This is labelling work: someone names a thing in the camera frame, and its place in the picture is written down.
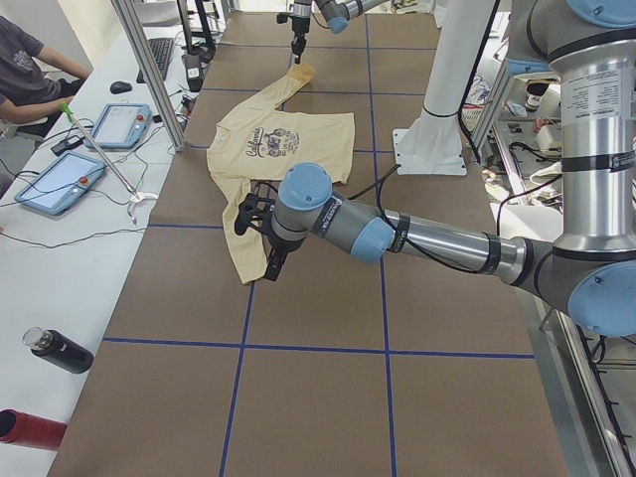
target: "black mouse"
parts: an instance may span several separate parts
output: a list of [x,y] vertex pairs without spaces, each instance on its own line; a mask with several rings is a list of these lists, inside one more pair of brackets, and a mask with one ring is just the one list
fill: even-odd
[[120,94],[121,92],[127,92],[132,89],[132,84],[126,81],[116,81],[110,85],[110,92],[113,94]]

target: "person's arm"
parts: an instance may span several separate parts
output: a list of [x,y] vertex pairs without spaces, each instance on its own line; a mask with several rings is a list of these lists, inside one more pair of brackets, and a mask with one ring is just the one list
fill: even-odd
[[16,124],[26,124],[60,112],[60,104],[71,102],[73,98],[73,96],[61,97],[49,102],[24,106],[16,106],[10,99],[5,99],[0,103],[0,116]]
[[60,52],[57,52],[46,45],[42,48],[40,53],[36,55],[36,58],[47,65],[51,65],[52,67],[62,70],[63,72],[79,78],[80,80],[85,80],[88,78],[88,75],[90,75],[90,71],[82,65],[74,62],[70,58],[65,57]]

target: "blue tablet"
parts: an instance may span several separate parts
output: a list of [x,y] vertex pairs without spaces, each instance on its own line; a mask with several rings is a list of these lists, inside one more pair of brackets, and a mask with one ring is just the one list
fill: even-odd
[[[148,104],[107,104],[90,135],[102,149],[132,149],[151,120],[152,113]],[[84,145],[92,148],[86,140]]]
[[70,209],[101,177],[100,159],[67,151],[15,197],[15,201],[44,214],[57,216]]

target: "white desk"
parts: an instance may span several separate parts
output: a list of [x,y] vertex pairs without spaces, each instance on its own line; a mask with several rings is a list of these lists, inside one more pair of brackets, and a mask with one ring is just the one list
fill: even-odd
[[[179,30],[151,29],[148,36],[174,37]],[[157,114],[148,86],[135,83],[137,71],[132,50],[122,35],[72,102],[75,116],[95,121],[108,102],[148,103],[153,114]],[[133,90],[111,94],[108,88],[115,80],[130,82]],[[179,47],[175,49],[165,84],[169,94],[187,85]],[[176,106],[181,93],[171,98]],[[68,120],[62,117],[50,134],[69,127]],[[152,124],[142,140],[156,127]],[[45,143],[25,169],[41,171],[49,165],[56,158],[50,148],[58,140]],[[172,161],[171,146],[162,129],[139,150],[139,155],[149,163],[141,191],[160,192]],[[76,151],[94,155],[84,146]],[[121,155],[109,153],[113,160]],[[118,167],[133,184],[144,168],[134,155]],[[13,202],[15,194],[25,185],[24,181],[16,180],[0,204]],[[112,171],[106,171],[94,188],[117,202],[126,202],[130,197]],[[138,224],[134,226],[125,206],[115,205],[97,193],[88,193],[59,218],[45,217],[18,205],[2,207],[0,227],[16,238],[54,244],[96,232],[143,229],[153,205],[154,202],[144,202],[135,207]],[[22,345],[22,335],[32,326],[52,328],[96,352],[141,238],[142,233],[121,233],[46,249],[0,236],[0,409],[14,408],[69,421],[87,373],[72,375],[32,356]],[[50,451],[0,444],[0,475],[42,477],[54,457],[55,453]]]

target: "red cylinder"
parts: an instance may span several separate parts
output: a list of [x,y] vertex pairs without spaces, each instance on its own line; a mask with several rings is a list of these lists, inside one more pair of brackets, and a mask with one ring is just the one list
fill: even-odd
[[13,409],[0,411],[0,442],[58,450],[67,425]]

